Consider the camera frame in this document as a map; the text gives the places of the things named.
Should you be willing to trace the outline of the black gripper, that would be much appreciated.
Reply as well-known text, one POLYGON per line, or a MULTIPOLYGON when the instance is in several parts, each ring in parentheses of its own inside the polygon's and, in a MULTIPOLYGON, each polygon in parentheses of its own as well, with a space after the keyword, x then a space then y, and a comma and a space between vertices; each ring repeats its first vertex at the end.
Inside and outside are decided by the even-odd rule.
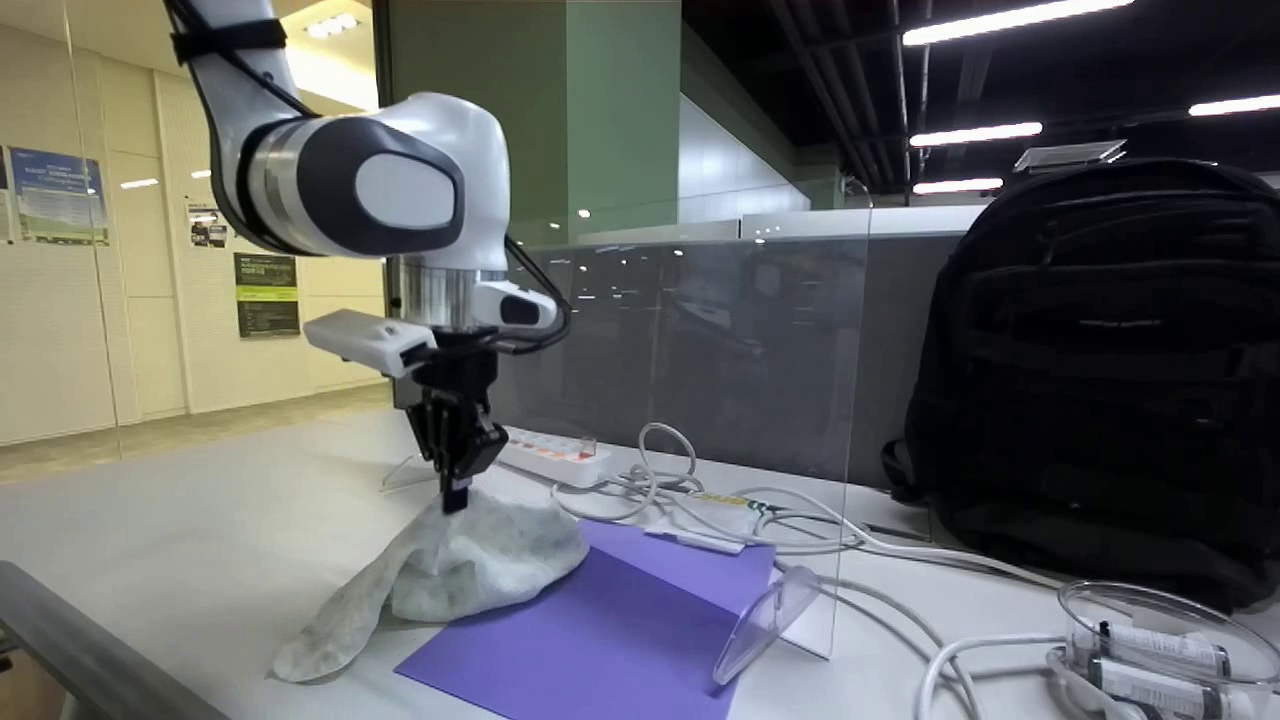
POLYGON ((488 474, 508 446, 508 427, 492 421, 488 406, 496 348, 488 334, 444 334, 407 380, 421 389, 407 406, 413 435, 435 462, 441 513, 455 515, 467 508, 473 478, 488 474))

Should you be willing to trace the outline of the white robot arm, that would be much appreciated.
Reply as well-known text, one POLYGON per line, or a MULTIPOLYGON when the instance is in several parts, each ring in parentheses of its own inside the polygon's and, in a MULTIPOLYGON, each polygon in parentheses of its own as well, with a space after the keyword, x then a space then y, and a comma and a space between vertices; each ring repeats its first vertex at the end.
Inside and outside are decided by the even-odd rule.
POLYGON ((444 93, 322 118, 298 95, 273 0, 161 4, 210 119, 222 218, 269 251, 406 265, 396 315, 329 311, 306 335, 421 389, 406 416, 444 513, 464 513, 467 486, 508 446, 488 406, 496 358, 537 351, 569 325, 546 277, 537 287, 508 282, 527 256, 508 238, 500 119, 444 93))

